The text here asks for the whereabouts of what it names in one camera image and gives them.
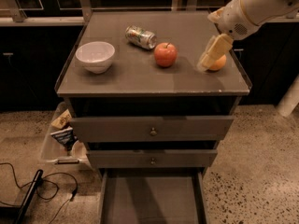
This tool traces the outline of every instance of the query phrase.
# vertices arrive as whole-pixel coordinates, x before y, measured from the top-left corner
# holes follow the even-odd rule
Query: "red apple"
[[[178,50],[176,49],[176,47],[173,44],[167,42],[163,42],[157,45],[154,51],[156,63],[161,67],[171,66],[175,62],[177,55]]]

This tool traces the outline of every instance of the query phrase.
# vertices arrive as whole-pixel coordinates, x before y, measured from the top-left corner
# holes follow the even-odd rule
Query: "speckled floor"
[[[52,223],[98,223],[101,182],[92,169],[77,170],[39,160],[53,112],[0,113],[0,162],[14,165],[20,184],[44,175],[67,172],[78,181],[78,194]],[[219,154],[204,177],[211,224],[299,223],[299,108],[283,118],[271,105],[239,106],[235,121],[218,147]],[[14,203],[19,190],[11,168],[0,166],[0,201]],[[46,202],[36,195],[24,223],[50,223],[70,198],[72,178],[53,176],[60,189]],[[42,189],[51,195],[52,187]],[[0,218],[0,223],[7,223]]]

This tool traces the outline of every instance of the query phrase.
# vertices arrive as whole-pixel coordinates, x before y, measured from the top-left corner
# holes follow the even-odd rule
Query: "bowl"
[[[114,47],[104,41],[86,43],[76,51],[77,63],[86,70],[101,74],[112,65],[115,54]]]

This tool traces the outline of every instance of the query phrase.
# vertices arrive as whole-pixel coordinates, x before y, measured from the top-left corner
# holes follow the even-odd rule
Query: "drawer front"
[[[71,120],[81,142],[221,140],[232,116],[92,117]]]
[[[122,150],[89,151],[88,160],[93,168],[161,168],[209,167],[217,150]]]

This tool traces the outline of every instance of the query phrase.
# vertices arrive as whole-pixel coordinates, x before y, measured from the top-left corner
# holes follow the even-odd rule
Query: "power cord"
[[[30,185],[30,184],[33,183],[33,182],[29,182],[29,183],[26,183],[26,184],[24,184],[24,185],[22,185],[22,186],[19,185],[19,183],[18,183],[18,181],[17,181],[17,177],[16,177],[16,173],[15,173],[15,169],[14,169],[13,165],[12,165],[11,163],[9,163],[9,162],[1,162],[1,163],[0,163],[0,166],[2,166],[2,165],[8,165],[8,166],[11,167],[11,169],[12,169],[12,174],[13,174],[13,177],[14,177],[14,180],[15,180],[15,184],[16,184],[16,186],[17,186],[19,189],[23,189],[24,187],[26,187],[26,186],[28,186],[28,185]],[[62,208],[63,208],[68,202],[72,202],[72,201],[74,200],[74,198],[75,198],[75,196],[76,196],[76,194],[77,194],[77,192],[78,192],[78,181],[76,180],[76,178],[75,178],[73,175],[68,174],[68,173],[64,173],[64,172],[57,172],[57,173],[53,173],[53,174],[50,174],[50,175],[45,175],[44,177],[42,177],[42,181],[38,184],[39,187],[40,187],[44,182],[48,182],[48,183],[51,183],[51,184],[55,187],[55,192],[54,192],[54,194],[52,194],[52,195],[49,196],[49,197],[43,197],[43,196],[40,195],[40,192],[39,192],[38,187],[37,187],[36,194],[37,194],[37,196],[38,196],[40,199],[49,202],[49,201],[51,201],[54,197],[56,197],[56,195],[57,195],[57,193],[58,193],[58,190],[59,190],[59,186],[58,186],[56,183],[52,182],[52,181],[46,180],[46,178],[51,177],[51,176],[53,176],[53,175],[68,175],[68,176],[70,176],[71,178],[73,178],[73,180],[74,180],[76,186],[75,186],[75,189],[72,190],[72,192],[71,192],[71,193],[72,193],[71,198],[67,199],[67,200],[66,200],[66,201],[59,207],[58,211],[56,212],[56,214],[55,214],[55,216],[53,217],[53,219],[49,222],[49,224],[52,223],[52,222],[55,220],[55,218],[58,216],[58,214],[60,213],[60,211],[62,210]],[[7,205],[7,206],[19,207],[18,205],[13,205],[13,204],[9,204],[9,203],[4,203],[4,202],[2,202],[2,201],[0,201],[0,203],[1,203],[1,204],[4,204],[4,205]]]

